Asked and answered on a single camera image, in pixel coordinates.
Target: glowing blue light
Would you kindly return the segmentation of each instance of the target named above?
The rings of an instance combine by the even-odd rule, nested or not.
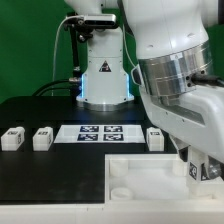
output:
[[[128,97],[131,97],[131,94],[130,94],[130,85],[129,85],[129,75],[127,75],[127,94],[128,94]]]
[[[82,93],[81,93],[81,97],[84,97],[84,75],[82,75]]]

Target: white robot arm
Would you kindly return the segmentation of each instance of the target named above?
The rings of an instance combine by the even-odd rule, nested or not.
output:
[[[65,1],[79,14],[122,6],[136,40],[140,93],[151,122],[224,162],[224,90],[192,82],[193,75],[213,74],[204,26],[222,20],[223,1]]]

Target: black table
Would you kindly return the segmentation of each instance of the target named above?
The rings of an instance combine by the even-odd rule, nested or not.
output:
[[[0,105],[0,135],[22,126],[25,142],[16,152],[0,147],[0,204],[104,203],[105,154],[148,153],[139,143],[52,144],[48,152],[33,152],[37,129],[52,127],[56,136],[63,124],[136,124],[144,134],[151,126],[139,98],[116,112],[79,108],[70,97],[6,100]],[[166,139],[166,148],[175,152]]]

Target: green background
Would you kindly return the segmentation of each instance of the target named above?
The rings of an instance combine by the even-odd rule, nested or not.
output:
[[[63,0],[1,0],[0,2],[0,103],[14,96],[29,96],[52,80],[55,35],[58,25],[72,10]],[[224,77],[224,26],[208,29],[216,75]],[[131,58],[135,42],[127,35]],[[86,47],[79,47],[82,71],[86,68]],[[124,54],[124,69],[131,65]],[[68,32],[61,32],[56,79],[72,76],[72,54]],[[131,85],[131,92],[137,94]]]

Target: white block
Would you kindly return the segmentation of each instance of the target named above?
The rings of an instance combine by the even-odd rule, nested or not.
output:
[[[53,142],[53,129],[50,127],[39,128],[33,136],[34,151],[48,151]]]
[[[10,128],[2,137],[2,151],[16,151],[24,142],[23,127]]]
[[[164,136],[159,128],[148,128],[146,139],[149,151],[164,151]]]

